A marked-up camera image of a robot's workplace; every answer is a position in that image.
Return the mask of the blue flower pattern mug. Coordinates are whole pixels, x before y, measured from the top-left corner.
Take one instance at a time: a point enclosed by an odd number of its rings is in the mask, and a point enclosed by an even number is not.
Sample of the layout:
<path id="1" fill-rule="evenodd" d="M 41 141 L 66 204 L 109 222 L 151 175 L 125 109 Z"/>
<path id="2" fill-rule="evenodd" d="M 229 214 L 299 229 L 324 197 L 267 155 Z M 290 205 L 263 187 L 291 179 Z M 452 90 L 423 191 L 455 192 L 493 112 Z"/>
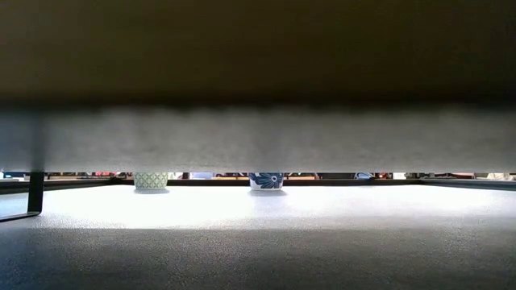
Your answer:
<path id="1" fill-rule="evenodd" d="M 282 188 L 284 175 L 281 172 L 250 172 L 250 186 L 255 191 L 277 191 Z"/>

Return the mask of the green lattice pattern mug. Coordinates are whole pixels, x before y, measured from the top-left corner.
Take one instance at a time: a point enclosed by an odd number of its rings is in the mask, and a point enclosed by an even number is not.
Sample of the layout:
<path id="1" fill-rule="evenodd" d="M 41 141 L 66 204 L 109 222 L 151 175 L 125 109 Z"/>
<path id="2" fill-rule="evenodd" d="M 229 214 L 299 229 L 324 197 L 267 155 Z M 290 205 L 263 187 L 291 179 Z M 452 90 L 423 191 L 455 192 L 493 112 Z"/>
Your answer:
<path id="1" fill-rule="evenodd" d="M 134 185 L 136 190 L 161 190 L 168 183 L 167 172 L 135 172 Z"/>

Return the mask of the black metal table frame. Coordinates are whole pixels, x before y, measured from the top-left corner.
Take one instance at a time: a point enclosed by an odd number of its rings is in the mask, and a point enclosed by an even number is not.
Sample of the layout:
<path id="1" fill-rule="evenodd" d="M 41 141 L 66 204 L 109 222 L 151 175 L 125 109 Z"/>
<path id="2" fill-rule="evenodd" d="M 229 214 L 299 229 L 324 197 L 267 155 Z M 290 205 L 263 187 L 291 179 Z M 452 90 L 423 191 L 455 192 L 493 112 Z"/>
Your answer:
<path id="1" fill-rule="evenodd" d="M 132 180 L 46 180 L 44 190 L 79 189 L 102 187 L 110 185 L 133 185 Z M 169 180 L 168 186 L 188 187 L 239 187 L 249 186 L 248 180 Z M 516 181 L 506 180 L 457 180 L 457 179 L 421 179 L 421 180 L 286 180 L 283 184 L 287 186 L 330 186 L 330 187 L 353 187 L 353 186 L 401 186 L 401 185 L 429 185 L 457 187 L 468 189 L 494 189 L 516 191 Z"/>

